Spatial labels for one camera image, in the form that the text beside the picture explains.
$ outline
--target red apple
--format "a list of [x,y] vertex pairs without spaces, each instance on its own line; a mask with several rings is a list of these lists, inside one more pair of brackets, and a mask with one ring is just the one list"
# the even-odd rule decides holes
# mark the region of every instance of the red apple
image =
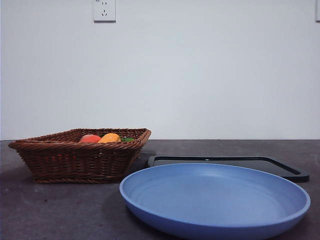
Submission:
[[100,139],[101,137],[97,135],[87,134],[80,139],[79,143],[97,143],[100,141]]

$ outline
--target tray rim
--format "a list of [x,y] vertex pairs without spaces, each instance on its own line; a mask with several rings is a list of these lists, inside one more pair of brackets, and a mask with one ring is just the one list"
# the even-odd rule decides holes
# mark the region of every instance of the tray rim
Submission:
[[280,165],[283,165],[283,166],[285,166],[287,168],[290,168],[290,169],[292,169],[294,171],[299,172],[299,174],[297,174],[295,176],[289,176],[289,175],[279,176],[281,178],[287,179],[287,180],[295,182],[295,183],[306,183],[310,179],[309,173],[306,172],[305,170],[302,170],[300,168],[292,166],[291,164],[287,164],[284,161],[280,161],[280,160],[278,160],[277,158],[275,158],[273,156],[173,156],[173,155],[154,155],[154,156],[150,156],[148,161],[147,161],[148,168],[157,167],[157,166],[154,166],[156,158],[202,158],[202,159],[215,159],[215,158],[217,158],[217,159],[219,159],[219,158],[224,158],[224,159],[239,158],[239,159],[241,159],[241,158],[251,158],[252,160],[254,160],[254,158],[267,159],[267,160],[265,160],[266,162],[269,162],[269,163],[272,163],[272,164],[276,163],[275,165],[277,165],[280,168],[281,168]]

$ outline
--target table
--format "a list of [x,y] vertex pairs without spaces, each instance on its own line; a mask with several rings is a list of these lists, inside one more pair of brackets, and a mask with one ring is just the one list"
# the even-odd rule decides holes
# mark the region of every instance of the table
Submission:
[[[1,141],[1,240],[178,240],[125,206],[119,183],[37,184],[11,141]],[[272,240],[320,240],[320,140],[149,140],[130,173],[150,156],[274,157],[310,174],[298,183],[311,207],[294,228]]]

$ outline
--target brown wicker basket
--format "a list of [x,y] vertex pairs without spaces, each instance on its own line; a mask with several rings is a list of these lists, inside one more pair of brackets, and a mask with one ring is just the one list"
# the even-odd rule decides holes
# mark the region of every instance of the brown wicker basket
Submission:
[[[86,134],[115,133],[133,141],[78,143]],[[151,131],[146,128],[77,128],[9,144],[32,172],[37,183],[104,184],[123,179],[139,156]]]

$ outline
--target basket rim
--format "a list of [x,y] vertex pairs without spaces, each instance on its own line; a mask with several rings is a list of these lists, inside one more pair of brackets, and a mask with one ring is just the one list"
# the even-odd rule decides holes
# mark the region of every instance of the basket rim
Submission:
[[[68,133],[73,133],[77,131],[141,131],[143,130],[142,135],[133,140],[133,141],[120,141],[120,142],[75,142],[75,141],[52,141],[52,140],[38,140],[41,138],[48,138],[57,135],[64,135]],[[57,132],[53,134],[47,134],[37,137],[29,137],[25,139],[18,139],[9,144],[10,148],[21,149],[26,146],[33,146],[35,148],[61,148],[68,147],[74,149],[118,149],[118,150],[127,150],[127,149],[137,149],[142,147],[148,140],[151,135],[151,131],[147,128],[74,128],[67,131]]]

